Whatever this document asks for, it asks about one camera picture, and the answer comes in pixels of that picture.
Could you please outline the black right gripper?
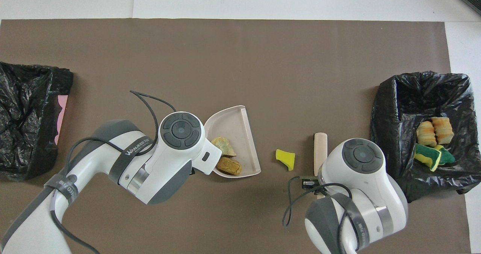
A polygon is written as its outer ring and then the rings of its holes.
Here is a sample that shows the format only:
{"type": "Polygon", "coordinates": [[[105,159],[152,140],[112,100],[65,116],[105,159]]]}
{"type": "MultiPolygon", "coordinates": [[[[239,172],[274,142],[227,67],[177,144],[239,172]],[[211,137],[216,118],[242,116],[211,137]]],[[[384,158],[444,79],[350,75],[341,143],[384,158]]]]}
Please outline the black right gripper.
{"type": "Polygon", "coordinates": [[[302,189],[305,193],[324,194],[324,189],[320,185],[317,177],[302,176],[302,189]]]}

